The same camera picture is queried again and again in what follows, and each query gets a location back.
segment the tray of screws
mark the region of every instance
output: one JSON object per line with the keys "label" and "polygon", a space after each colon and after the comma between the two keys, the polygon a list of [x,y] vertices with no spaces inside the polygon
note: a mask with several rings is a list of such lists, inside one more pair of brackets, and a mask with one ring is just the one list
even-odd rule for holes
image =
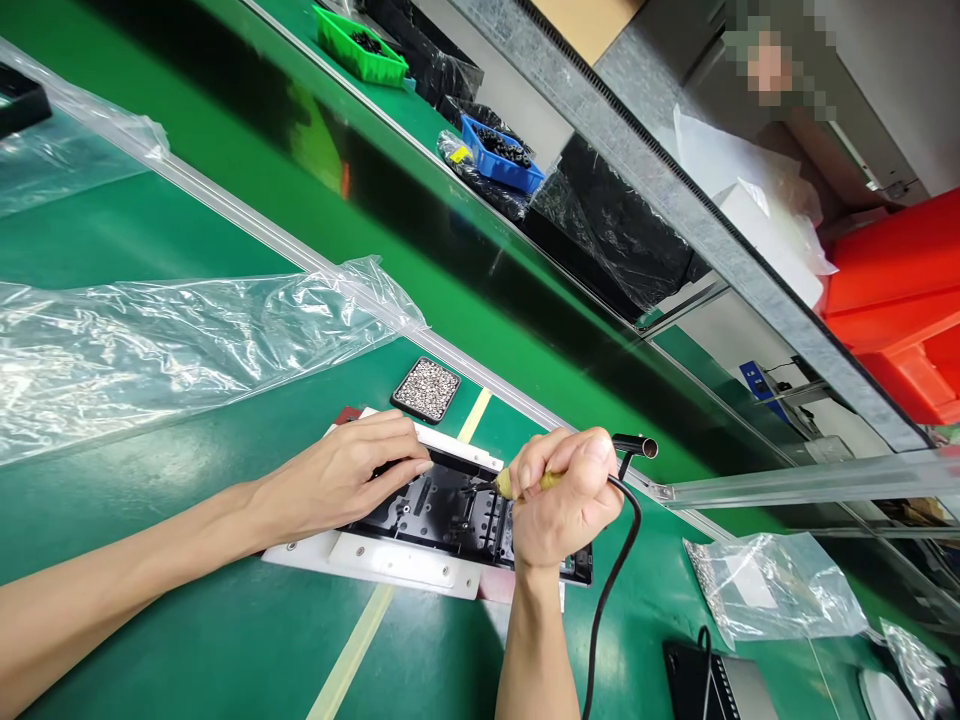
{"label": "tray of screws", "polygon": [[436,425],[447,414],[459,387],[459,375],[421,357],[393,391],[390,403],[415,418]]}

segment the black device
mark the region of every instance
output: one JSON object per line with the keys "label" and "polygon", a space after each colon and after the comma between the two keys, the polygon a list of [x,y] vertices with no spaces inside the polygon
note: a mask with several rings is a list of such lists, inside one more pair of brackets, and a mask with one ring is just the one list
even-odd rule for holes
{"label": "black device", "polygon": [[43,86],[9,65],[0,63],[0,139],[20,132],[53,113]]}
{"label": "black device", "polygon": [[777,720],[757,664],[714,653],[706,628],[699,646],[665,642],[663,657],[675,720]]}
{"label": "black device", "polygon": [[[513,569],[510,501],[494,490],[488,468],[430,450],[433,467],[382,502],[362,520],[342,528],[368,537],[423,545],[471,562]],[[378,468],[376,475],[389,465]],[[560,577],[577,585],[593,582],[593,548],[567,558]]]}

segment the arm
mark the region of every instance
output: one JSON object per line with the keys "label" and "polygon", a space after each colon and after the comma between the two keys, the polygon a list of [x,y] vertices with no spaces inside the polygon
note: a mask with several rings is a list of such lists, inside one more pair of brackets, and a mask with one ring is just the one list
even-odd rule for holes
{"label": "arm", "polygon": [[[409,458],[380,477],[374,469]],[[270,475],[0,588],[0,718],[13,718],[165,592],[340,527],[430,467],[399,411],[345,425]]]}
{"label": "arm", "polygon": [[560,570],[517,563],[497,718],[579,718],[560,614]]}
{"label": "arm", "polygon": [[[623,496],[607,484],[616,453],[603,430],[534,438],[510,466],[521,499],[513,508],[516,589],[497,695],[498,720],[579,718],[577,688],[560,614],[560,563],[620,514]],[[546,470],[562,473],[542,491]]]}

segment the left hand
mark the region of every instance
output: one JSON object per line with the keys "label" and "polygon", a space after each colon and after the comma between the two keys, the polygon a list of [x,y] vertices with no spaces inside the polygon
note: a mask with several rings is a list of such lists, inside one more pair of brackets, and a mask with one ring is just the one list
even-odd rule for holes
{"label": "left hand", "polygon": [[[371,480],[388,462],[396,465]],[[248,503],[264,547],[300,540],[369,515],[433,466],[399,410],[341,425],[254,483]]]}

